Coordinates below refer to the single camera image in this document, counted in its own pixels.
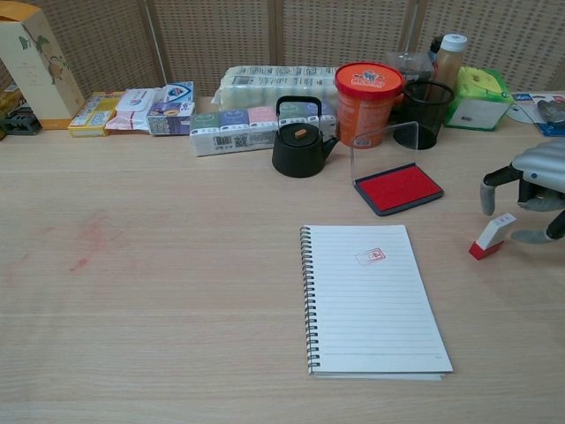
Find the teapot lid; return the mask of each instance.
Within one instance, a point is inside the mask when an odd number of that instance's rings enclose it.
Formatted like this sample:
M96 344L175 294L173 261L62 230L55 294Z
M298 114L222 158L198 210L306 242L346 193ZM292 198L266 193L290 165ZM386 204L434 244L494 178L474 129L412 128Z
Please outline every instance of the teapot lid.
M320 130L312 124L296 122L279 129L281 141L292 148L306 148L320 140Z

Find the woven wall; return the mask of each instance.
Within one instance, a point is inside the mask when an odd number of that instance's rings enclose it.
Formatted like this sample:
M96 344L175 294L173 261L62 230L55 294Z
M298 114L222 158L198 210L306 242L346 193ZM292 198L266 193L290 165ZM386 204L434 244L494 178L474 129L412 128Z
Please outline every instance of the woven wall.
M231 66L269 63L267 0L154 0L171 81L213 95Z
M406 1L281 1L284 64L381 61L398 50Z
M563 28L562 0L431 0L418 50L436 34L463 31L470 40L466 64L501 71L512 90L565 89L557 80L565 72Z
M154 87L159 77L135 0L26 0L43 9L84 96Z

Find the teapot handle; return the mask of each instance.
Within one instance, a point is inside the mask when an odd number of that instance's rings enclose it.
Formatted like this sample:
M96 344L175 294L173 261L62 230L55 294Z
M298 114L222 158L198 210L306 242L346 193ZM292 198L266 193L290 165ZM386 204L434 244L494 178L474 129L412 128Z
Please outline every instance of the teapot handle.
M318 97L313 97L311 95L284 95L283 97L279 97L279 100L276 101L277 120L279 115L281 115L281 104L284 102L314 103L318 106L318 122L321 121L321 101Z

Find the orange container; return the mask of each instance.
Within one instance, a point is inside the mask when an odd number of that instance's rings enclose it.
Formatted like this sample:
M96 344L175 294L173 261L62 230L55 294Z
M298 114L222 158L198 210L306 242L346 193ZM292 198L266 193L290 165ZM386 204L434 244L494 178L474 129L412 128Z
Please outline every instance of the orange container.
M337 138L351 146L356 136L387 125L395 98L402 92L403 76L384 64L345 64L335 73L337 88ZM357 140L355 148L373 148L382 135Z

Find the teapot spout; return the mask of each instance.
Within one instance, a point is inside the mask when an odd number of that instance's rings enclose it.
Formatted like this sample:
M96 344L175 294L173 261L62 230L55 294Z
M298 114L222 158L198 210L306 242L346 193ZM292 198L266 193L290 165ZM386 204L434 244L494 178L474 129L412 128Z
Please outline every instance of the teapot spout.
M324 158L329 156L330 152L335 147L338 141L339 140L336 137L332 137L331 139L326 140L324 142L324 145L322 146L322 149L324 151Z

